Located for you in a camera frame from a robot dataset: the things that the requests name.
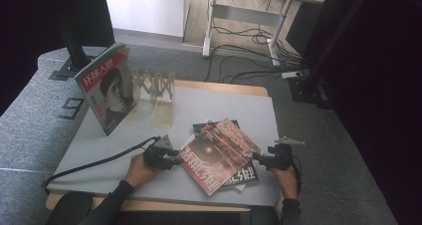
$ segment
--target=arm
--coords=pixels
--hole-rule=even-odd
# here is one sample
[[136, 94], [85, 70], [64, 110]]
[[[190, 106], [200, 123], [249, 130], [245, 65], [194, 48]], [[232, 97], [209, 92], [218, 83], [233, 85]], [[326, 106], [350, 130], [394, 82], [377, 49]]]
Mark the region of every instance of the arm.
[[135, 188], [149, 181], [161, 169], [149, 167], [143, 158], [143, 153], [135, 155], [130, 161], [126, 177], [120, 182], [113, 193], [92, 211], [80, 225], [109, 224], [114, 215], [120, 210], [124, 199], [131, 194]]
[[295, 170], [289, 167], [286, 170], [270, 168], [276, 175], [277, 181], [282, 189], [285, 200], [283, 201], [283, 215], [280, 221], [282, 225], [300, 224], [300, 202], [298, 200], [298, 183]]

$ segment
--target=hand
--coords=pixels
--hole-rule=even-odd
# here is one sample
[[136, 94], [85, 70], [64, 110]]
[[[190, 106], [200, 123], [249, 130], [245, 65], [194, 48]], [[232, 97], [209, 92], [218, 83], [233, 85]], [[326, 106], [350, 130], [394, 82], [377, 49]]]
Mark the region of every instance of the hand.
[[270, 168], [279, 182], [285, 198], [298, 199], [298, 182], [296, 180], [295, 170], [290, 166], [286, 170]]
[[126, 178], [124, 179], [133, 188], [140, 186], [149, 181], [155, 174], [162, 172], [163, 169], [149, 167], [143, 153], [135, 155], [131, 158], [129, 170], [127, 171]]

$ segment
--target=desk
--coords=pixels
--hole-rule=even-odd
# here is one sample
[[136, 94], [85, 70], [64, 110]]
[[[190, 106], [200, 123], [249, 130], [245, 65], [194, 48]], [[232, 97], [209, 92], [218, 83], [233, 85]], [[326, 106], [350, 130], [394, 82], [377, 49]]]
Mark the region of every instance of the desk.
[[[176, 87], [179, 87], [179, 88], [201, 89], [201, 90], [208, 90], [210, 92], [213, 91], [213, 92], [231, 93], [231, 94], [226, 95], [226, 96], [230, 96], [230, 97], [233, 96], [234, 94], [236, 94], [236, 95], [243, 94], [243, 95], [252, 95], [252, 96], [254, 96], [254, 99], [258, 99], [257, 96], [260, 96], [259, 98], [265, 99], [266, 102], [268, 100], [271, 101], [270, 98], [266, 97], [268, 95], [267, 91], [264, 88], [259, 88], [259, 87], [221, 85], [221, 84], [198, 83], [198, 82], [188, 82], [188, 81], [176, 81], [175, 85], [176, 85]], [[176, 107], [183, 107], [183, 105], [184, 105], [183, 102], [179, 103], [178, 100], [176, 99]], [[272, 114], [274, 114], [274, 110], [271, 110], [271, 111], [273, 111], [273, 113], [269, 113], [268, 114], [269, 117], [271, 117]], [[71, 143], [67, 153], [65, 154], [64, 159], [62, 160], [61, 164], [59, 165], [58, 170], [63, 171], [63, 170], [69, 169], [71, 167], [74, 167], [73, 165], [68, 165], [68, 164], [66, 165], [68, 167], [66, 167], [63, 164], [63, 163], [69, 163], [69, 160], [70, 160], [69, 156], [71, 157], [71, 160], [79, 159], [79, 158], [75, 158], [74, 154], [72, 154], [72, 153], [75, 152], [74, 148], [76, 146], [75, 145], [76, 140], [78, 138], [84, 137], [82, 134], [84, 134], [84, 129], [86, 129], [88, 127], [85, 124], [86, 119], [87, 119], [87, 117], [84, 119], [80, 130], [78, 131], [77, 135], [75, 136], [74, 141]], [[267, 130], [269, 132], [269, 134], [256, 134], [257, 138], [256, 138], [255, 142], [258, 143], [258, 141], [259, 141], [260, 144], [263, 147], [266, 147], [267, 145], [272, 145], [272, 141], [275, 139], [274, 136], [278, 137], [275, 118], [271, 118], [271, 120], [272, 121], [270, 123], [268, 123], [266, 120], [263, 121], [264, 123], [268, 123], [267, 124], [268, 128], [266, 128], [265, 130]], [[249, 131], [254, 130], [253, 128], [248, 128], [247, 124], [244, 124], [243, 128], [245, 130], [249, 130]], [[177, 133], [182, 132], [176, 126], [173, 126], [173, 129], [176, 129]], [[99, 137], [99, 138], [90, 137], [90, 138], [85, 138], [85, 140], [88, 139], [90, 142], [93, 142], [94, 140], [101, 140], [102, 142], [105, 142], [105, 141], [108, 141], [108, 140], [114, 140], [115, 138], [113, 138], [112, 136], [113, 135], [119, 135], [120, 132], [124, 132], [124, 131], [122, 131], [122, 129], [118, 129], [118, 127], [117, 127], [116, 131], [114, 131], [109, 137], [105, 137], [105, 135], [102, 135], [102, 137]], [[175, 142], [174, 140], [172, 140], [172, 138], [174, 138], [174, 136], [172, 136], [171, 130], [170, 130], [169, 136], [170, 136], [170, 140], [173, 143], [173, 146], [175, 146], [175, 148], [179, 148], [179, 146], [182, 144], [182, 141], [181, 140], [177, 141], [177, 139], [175, 139], [176, 140], [176, 142]], [[113, 148], [113, 150], [116, 150], [117, 152], [119, 152], [119, 151], [124, 150], [124, 148], [120, 148], [120, 149]], [[80, 184], [79, 182], [75, 181], [75, 180], [77, 180], [77, 181], [83, 180], [80, 177], [73, 178], [73, 179], [70, 179], [70, 180], [65, 179], [62, 182], [58, 182], [58, 183], [55, 183], [55, 181], [53, 181], [49, 186], [49, 188], [52, 190], [52, 192], [47, 199], [47, 204], [46, 204], [47, 208], [53, 209], [55, 207], [56, 203], [58, 202], [58, 200], [60, 199], [60, 197], [63, 196], [66, 193], [67, 189], [90, 191], [90, 192], [93, 192], [95, 194], [98, 194], [99, 196], [95, 199], [95, 202], [94, 202], [94, 206], [97, 206], [98, 204], [100, 204], [102, 202], [102, 200], [106, 196], [107, 192], [113, 191], [113, 187], [115, 185], [117, 185], [119, 180], [124, 177], [125, 170], [127, 170], [127, 167], [128, 167], [127, 162], [129, 160], [129, 157], [127, 157], [124, 160], [127, 160], [127, 161], [122, 160], [121, 162], [117, 162], [116, 164], [111, 165], [111, 167], [114, 170], [120, 170], [120, 172], [118, 172], [116, 174], [117, 177], [114, 177], [114, 175], [111, 175], [110, 177], [107, 177], [107, 178], [102, 177], [103, 180], [108, 179], [108, 180], [112, 181], [112, 183], [113, 183], [112, 187], [108, 187], [104, 191], [98, 190], [97, 187], [95, 188], [95, 191], [90, 191], [89, 187], [84, 187], [83, 184]], [[184, 169], [182, 167], [178, 167], [177, 169], [179, 169], [179, 170], [167, 172], [165, 174], [165, 176], [168, 177], [169, 179], [172, 179], [171, 176], [174, 176], [176, 174], [176, 172], [179, 172], [179, 173], [181, 172], [182, 174], [189, 176], [189, 175], [187, 175], [187, 173], [185, 171], [183, 171]], [[262, 182], [267, 183], [269, 185], [268, 189], [272, 190], [268, 193], [268, 197], [272, 197], [272, 199], [276, 198], [275, 200], [277, 200], [277, 195], [280, 194], [280, 190], [278, 188], [277, 182], [274, 179], [274, 176], [272, 174], [269, 174], [268, 172], [266, 172], [265, 168], [263, 168], [263, 166], [260, 166], [259, 168], [257, 168], [257, 172], [262, 173], [262, 175], [259, 174], [260, 180]], [[188, 189], [193, 189], [193, 190], [200, 189], [197, 184], [194, 184], [193, 180], [188, 181], [188, 183], [193, 186], [192, 188], [188, 188]], [[148, 190], [149, 189], [147, 187], [148, 184], [145, 184], [145, 185], [146, 186], [144, 186], [143, 189], [140, 189], [140, 190]], [[247, 185], [247, 187], [245, 188], [245, 191], [243, 191], [242, 193], [245, 193], [245, 196], [246, 196], [249, 192], [253, 192], [254, 189], [256, 189], [256, 187], [255, 188], [253, 186], [249, 187]], [[218, 193], [219, 192], [217, 192], [216, 194], [213, 194], [213, 196], [217, 197], [217, 200], [216, 200], [217, 202], [218, 202]], [[172, 200], [172, 201], [162, 201], [162, 200], [161, 201], [157, 201], [157, 200], [151, 201], [151, 199], [142, 199], [142, 198], [139, 198], [139, 197], [131, 197], [131, 198], [127, 199], [127, 201], [123, 204], [121, 209], [122, 210], [149, 210], [149, 211], [151, 211], [151, 210], [153, 210], [153, 211], [157, 211], [157, 210], [166, 210], [166, 211], [248, 211], [249, 210], [248, 206], [245, 206], [245, 205], [233, 206], [231, 204], [231, 205], [228, 206], [228, 205], [222, 205], [221, 203], [219, 203], [219, 204], [207, 203], [207, 204], [203, 205], [203, 204], [200, 204], [198, 202], [189, 203], [189, 202], [186, 202], [186, 201], [175, 201], [175, 200]]]
[[[322, 3], [323, 0], [295, 0], [308, 3]], [[245, 9], [227, 5], [217, 4], [217, 0], [211, 0], [209, 5], [209, 19], [208, 19], [208, 28], [205, 32], [205, 40], [202, 56], [208, 58], [210, 55], [210, 44], [211, 44], [211, 29], [214, 18], [220, 19], [229, 19], [235, 21], [241, 21], [246, 23], [254, 23], [260, 25], [275, 26], [274, 34], [272, 39], [267, 41], [270, 55], [273, 58], [273, 65], [275, 67], [280, 66], [278, 61], [277, 49], [275, 44], [279, 38], [280, 32], [282, 30], [283, 24], [287, 17], [290, 5], [292, 0], [286, 0], [285, 6], [281, 14], [269, 13], [265, 11], [258, 11], [253, 9]]]

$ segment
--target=person's left hand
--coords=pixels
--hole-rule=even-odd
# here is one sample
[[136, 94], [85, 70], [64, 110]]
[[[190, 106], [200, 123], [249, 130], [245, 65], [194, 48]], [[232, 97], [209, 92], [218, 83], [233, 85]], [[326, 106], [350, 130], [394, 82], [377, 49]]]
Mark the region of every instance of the person's left hand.
[[143, 153], [140, 153], [131, 158], [129, 170], [127, 171], [124, 180], [133, 188], [136, 188], [149, 181], [155, 174], [162, 171], [163, 169], [148, 166], [143, 157]]

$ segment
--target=clear plastic object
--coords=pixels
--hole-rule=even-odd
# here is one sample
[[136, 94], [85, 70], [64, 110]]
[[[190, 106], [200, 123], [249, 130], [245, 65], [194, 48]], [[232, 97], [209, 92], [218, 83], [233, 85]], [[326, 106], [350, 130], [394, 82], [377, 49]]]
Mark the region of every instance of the clear plastic object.
[[149, 101], [153, 105], [150, 125], [154, 127], [171, 128], [174, 112], [174, 80], [175, 73], [169, 73], [165, 78], [161, 74], [139, 72], [132, 70], [133, 96], [142, 103], [141, 92], [149, 94]]

